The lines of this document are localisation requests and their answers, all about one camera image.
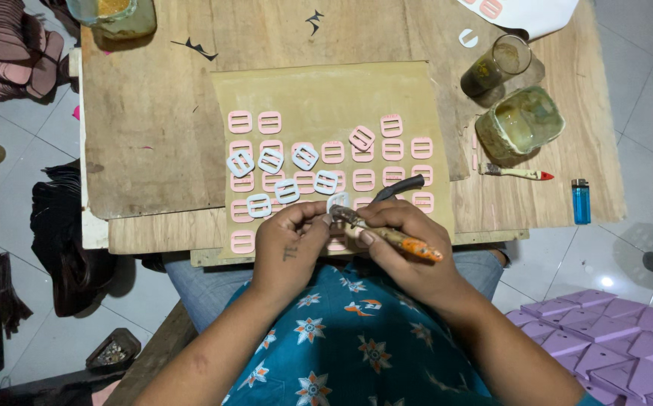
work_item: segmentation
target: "brown paper sheet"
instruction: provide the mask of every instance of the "brown paper sheet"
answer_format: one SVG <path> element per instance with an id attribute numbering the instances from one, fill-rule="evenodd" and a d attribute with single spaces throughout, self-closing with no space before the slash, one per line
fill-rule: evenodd
<path id="1" fill-rule="evenodd" d="M 434 210 L 429 216 L 454 232 L 454 216 L 450 198 L 449 173 L 443 153 L 439 117 L 435 97 L 430 86 L 428 65 L 424 61 L 379 62 L 370 64 L 326 65 L 300 68 L 264 69 L 252 71 L 214 72 L 212 79 L 219 100 L 225 128 L 224 158 L 230 154 L 230 143 L 246 140 L 251 143 L 254 162 L 260 153 L 259 144 L 268 139 L 283 143 L 285 161 L 282 171 L 287 178 L 301 171 L 291 160 L 292 145 L 310 142 L 320 154 L 319 161 L 311 170 L 344 171 L 346 189 L 352 202 L 355 198 L 373 198 L 384 188 L 383 170 L 388 166 L 404 169 L 409 177 L 414 165 L 430 165 L 433 182 L 421 191 L 434 196 Z M 251 112 L 253 129 L 246 134 L 232 134 L 228 130 L 228 114 L 231 111 Z M 282 129 L 278 134 L 261 134 L 257 128 L 257 116 L 263 111 L 278 111 L 282 116 Z M 380 131 L 380 118 L 388 114 L 402 117 L 404 132 L 396 138 L 385 138 Z M 355 162 L 352 159 L 349 134 L 356 126 L 365 126 L 376 136 L 374 159 Z M 417 137 L 430 137 L 433 154 L 426 160 L 414 159 L 410 153 L 411 141 Z M 382 142 L 399 139 L 404 143 L 401 161 L 386 161 L 382 157 Z M 338 164 L 322 161 L 322 144 L 340 141 L 345 146 L 345 159 Z M 370 169 L 375 173 L 375 186 L 370 191 L 356 191 L 352 173 L 357 169 Z M 227 211 L 227 241 L 220 258 L 253 256 L 254 253 L 234 254 L 231 235 L 237 230 L 257 231 L 264 219 L 249 223 L 237 223 L 231 218 L 231 204 L 252 194 L 265 193 L 261 184 L 264 171 L 254 169 L 254 189 L 234 192 L 230 176 L 225 180 Z M 411 201 L 415 191 L 403 193 Z M 298 201 L 327 200 L 329 196 L 318 192 L 302 194 Z M 349 254 L 363 251 L 347 238 L 348 247 L 341 251 L 325 251 L 324 254 Z"/>

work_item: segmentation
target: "tattoo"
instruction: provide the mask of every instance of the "tattoo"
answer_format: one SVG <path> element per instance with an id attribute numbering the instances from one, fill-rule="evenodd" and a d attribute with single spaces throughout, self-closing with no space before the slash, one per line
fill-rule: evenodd
<path id="1" fill-rule="evenodd" d="M 290 252 L 296 252 L 296 247 L 290 248 L 290 247 L 284 247 L 284 258 L 282 258 L 282 261 L 286 262 L 286 258 L 296 258 L 296 255 L 294 254 L 289 254 Z"/>

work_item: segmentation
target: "jeans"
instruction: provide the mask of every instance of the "jeans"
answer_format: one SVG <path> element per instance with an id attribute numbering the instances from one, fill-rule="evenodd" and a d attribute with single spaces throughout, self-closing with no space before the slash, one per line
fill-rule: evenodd
<path id="1" fill-rule="evenodd" d="M 455 252 L 454 263 L 464 279 L 484 297 L 492 300 L 503 271 L 492 253 L 486 250 Z M 253 272 L 243 269 L 251 264 L 242 264 L 241 270 L 238 270 L 239 266 L 234 266 L 220 267 L 217 272 L 205 272 L 204 268 L 192 267 L 189 259 L 179 258 L 178 254 L 164 254 L 164 265 L 199 333 L 221 314 L 234 292 Z"/>

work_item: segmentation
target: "blue lighter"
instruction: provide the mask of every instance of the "blue lighter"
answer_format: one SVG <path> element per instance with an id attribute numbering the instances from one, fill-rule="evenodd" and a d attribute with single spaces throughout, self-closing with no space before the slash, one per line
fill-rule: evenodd
<path id="1" fill-rule="evenodd" d="M 572 209 L 575 224 L 590 224 L 590 185 L 587 180 L 572 180 Z"/>

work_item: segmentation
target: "blue floral shirt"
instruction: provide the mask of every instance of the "blue floral shirt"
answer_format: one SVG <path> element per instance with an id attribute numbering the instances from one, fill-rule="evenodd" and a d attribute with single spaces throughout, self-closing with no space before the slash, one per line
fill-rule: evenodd
<path id="1" fill-rule="evenodd" d="M 356 271 L 318 265 L 223 404 L 500 404 L 429 309 Z"/>

